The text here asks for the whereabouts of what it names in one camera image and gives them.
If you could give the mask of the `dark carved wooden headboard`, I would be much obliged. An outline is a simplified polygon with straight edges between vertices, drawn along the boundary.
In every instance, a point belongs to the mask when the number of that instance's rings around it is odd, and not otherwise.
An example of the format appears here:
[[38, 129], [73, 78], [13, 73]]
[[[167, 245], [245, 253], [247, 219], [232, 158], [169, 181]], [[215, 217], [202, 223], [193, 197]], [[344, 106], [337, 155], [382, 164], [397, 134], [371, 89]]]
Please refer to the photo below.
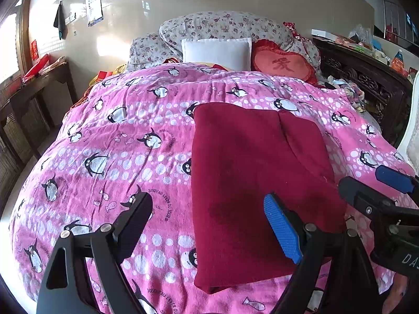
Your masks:
[[383, 137], [398, 147], [410, 117], [413, 84], [371, 56], [318, 37], [312, 41], [320, 53], [322, 75], [354, 82], [365, 93], [366, 110]]

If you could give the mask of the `white pillow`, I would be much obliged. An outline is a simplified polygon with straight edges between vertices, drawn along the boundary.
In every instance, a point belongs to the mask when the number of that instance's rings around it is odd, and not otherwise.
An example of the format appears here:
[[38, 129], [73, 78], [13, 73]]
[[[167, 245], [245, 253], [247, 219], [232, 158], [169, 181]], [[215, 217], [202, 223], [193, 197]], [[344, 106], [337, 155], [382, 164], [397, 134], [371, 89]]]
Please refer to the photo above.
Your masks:
[[184, 63], [217, 64], [232, 71], [251, 70], [251, 38], [182, 39]]

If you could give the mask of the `metal stair railing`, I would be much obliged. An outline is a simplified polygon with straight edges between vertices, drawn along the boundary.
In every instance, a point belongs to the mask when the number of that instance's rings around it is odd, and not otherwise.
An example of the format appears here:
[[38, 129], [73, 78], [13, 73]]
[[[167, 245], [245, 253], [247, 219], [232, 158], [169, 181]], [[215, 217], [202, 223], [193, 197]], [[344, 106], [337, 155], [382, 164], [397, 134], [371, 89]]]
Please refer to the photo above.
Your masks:
[[396, 0], [381, 0], [383, 37], [399, 46], [418, 47], [418, 27]]

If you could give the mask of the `dark cloth on wall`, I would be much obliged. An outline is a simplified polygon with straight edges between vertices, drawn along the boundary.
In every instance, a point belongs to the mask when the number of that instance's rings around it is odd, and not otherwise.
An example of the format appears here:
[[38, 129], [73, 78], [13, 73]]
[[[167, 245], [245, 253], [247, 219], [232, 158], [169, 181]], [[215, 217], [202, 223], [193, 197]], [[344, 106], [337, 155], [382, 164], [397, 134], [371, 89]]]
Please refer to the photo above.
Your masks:
[[65, 31], [66, 31], [66, 25], [65, 25], [65, 16], [63, 13], [63, 2], [60, 1], [58, 4], [58, 9], [56, 11], [56, 17], [53, 23], [53, 27], [58, 29], [58, 37], [60, 40], [65, 39]]

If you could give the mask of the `pink penguin blanket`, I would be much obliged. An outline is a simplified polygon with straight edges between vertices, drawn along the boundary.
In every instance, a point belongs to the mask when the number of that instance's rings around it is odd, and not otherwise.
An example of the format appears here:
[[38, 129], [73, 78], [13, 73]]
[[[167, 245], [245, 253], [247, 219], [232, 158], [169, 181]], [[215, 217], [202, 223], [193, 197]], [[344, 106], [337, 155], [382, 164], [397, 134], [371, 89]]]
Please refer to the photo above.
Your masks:
[[141, 189], [151, 193], [151, 227], [123, 270], [159, 313], [265, 313], [285, 287], [280, 277], [207, 295], [195, 287], [192, 230], [194, 108], [208, 102], [287, 110], [314, 122], [336, 177], [373, 180], [359, 159], [410, 172], [398, 151], [343, 92], [291, 77], [226, 72], [205, 65], [161, 65], [97, 83], [64, 117], [58, 137], [23, 183], [11, 215], [11, 249], [23, 295], [36, 302], [43, 271], [63, 230], [76, 235], [112, 222]]

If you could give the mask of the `wall calendar poster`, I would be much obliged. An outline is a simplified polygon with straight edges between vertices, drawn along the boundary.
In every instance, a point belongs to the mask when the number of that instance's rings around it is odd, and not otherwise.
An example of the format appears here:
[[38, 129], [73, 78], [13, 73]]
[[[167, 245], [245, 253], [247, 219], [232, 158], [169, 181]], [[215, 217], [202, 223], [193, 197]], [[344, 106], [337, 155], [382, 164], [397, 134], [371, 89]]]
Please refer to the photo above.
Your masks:
[[102, 0], [85, 0], [87, 26], [92, 27], [103, 20]]

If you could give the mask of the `dark wooden side table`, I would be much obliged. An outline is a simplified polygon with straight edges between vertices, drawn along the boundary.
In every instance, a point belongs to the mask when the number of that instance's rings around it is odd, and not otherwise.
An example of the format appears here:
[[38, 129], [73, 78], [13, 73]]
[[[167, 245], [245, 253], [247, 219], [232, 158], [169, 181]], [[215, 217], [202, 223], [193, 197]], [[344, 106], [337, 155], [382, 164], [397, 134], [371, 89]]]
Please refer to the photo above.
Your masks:
[[53, 83], [65, 85], [68, 89], [71, 104], [78, 101], [78, 94], [70, 70], [70, 64], [63, 62], [44, 75], [37, 75], [30, 82], [23, 84], [11, 95], [4, 105], [1, 106], [1, 210], [6, 206], [6, 201], [11, 194], [14, 183], [26, 164], [14, 148], [11, 140], [6, 134], [4, 127], [7, 118], [13, 116], [19, 126], [23, 138], [27, 141], [30, 152], [35, 158], [40, 158], [41, 153], [38, 146], [33, 142], [28, 127], [23, 123], [23, 116], [28, 112], [32, 101], [35, 101], [40, 109], [41, 117], [48, 129], [53, 130], [56, 124], [53, 121], [51, 112], [43, 98], [43, 91]]

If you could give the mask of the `red heart cushion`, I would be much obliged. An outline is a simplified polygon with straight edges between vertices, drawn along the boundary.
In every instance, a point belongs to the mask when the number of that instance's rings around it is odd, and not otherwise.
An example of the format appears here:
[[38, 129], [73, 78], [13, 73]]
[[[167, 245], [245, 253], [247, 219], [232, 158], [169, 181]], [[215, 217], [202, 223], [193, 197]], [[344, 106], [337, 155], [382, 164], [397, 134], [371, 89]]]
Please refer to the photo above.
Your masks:
[[252, 44], [251, 67], [271, 76], [292, 77], [317, 84], [315, 69], [302, 55], [281, 50], [270, 40], [261, 39]]

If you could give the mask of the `white upholstered chair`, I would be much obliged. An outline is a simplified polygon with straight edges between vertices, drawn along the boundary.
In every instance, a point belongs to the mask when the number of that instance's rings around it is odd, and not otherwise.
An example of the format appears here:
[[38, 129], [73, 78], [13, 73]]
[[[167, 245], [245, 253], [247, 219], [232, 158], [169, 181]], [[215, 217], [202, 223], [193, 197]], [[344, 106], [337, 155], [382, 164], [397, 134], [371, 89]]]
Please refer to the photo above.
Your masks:
[[397, 150], [418, 174], [418, 74], [413, 82], [408, 125]]

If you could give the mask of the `floral quilt bundle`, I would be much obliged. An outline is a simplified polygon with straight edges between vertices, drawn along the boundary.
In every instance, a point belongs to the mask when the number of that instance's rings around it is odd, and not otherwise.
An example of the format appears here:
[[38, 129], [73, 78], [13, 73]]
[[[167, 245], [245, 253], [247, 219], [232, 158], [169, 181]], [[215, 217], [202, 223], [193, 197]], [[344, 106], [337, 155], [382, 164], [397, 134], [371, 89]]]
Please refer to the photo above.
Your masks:
[[320, 71], [319, 50], [310, 39], [302, 37], [293, 23], [282, 23], [247, 12], [197, 12], [164, 21], [157, 32], [135, 38], [130, 47], [128, 71], [136, 71], [163, 64], [169, 58], [183, 58], [183, 39], [251, 38], [273, 41], [281, 50], [302, 55]]

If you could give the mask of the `dark red sweater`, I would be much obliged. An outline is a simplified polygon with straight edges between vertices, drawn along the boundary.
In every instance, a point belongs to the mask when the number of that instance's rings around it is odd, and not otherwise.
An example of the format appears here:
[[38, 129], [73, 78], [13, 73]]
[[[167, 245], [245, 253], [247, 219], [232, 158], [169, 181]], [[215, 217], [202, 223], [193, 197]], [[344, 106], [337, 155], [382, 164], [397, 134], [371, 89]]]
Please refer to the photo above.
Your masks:
[[212, 294], [293, 272], [264, 214], [270, 193], [304, 222], [344, 228], [346, 204], [314, 122], [226, 103], [198, 106], [194, 120], [196, 287]]

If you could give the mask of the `colourful clothes pile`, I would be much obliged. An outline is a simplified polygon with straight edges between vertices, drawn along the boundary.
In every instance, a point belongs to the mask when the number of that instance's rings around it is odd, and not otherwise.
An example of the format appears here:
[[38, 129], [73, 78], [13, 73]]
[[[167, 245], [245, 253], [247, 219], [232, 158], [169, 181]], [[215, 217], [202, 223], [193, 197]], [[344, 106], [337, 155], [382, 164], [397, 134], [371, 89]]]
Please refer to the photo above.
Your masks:
[[357, 84], [344, 79], [335, 79], [332, 75], [327, 77], [327, 82], [337, 89], [343, 89], [349, 103], [356, 111], [359, 113], [366, 111], [364, 103], [365, 95]]

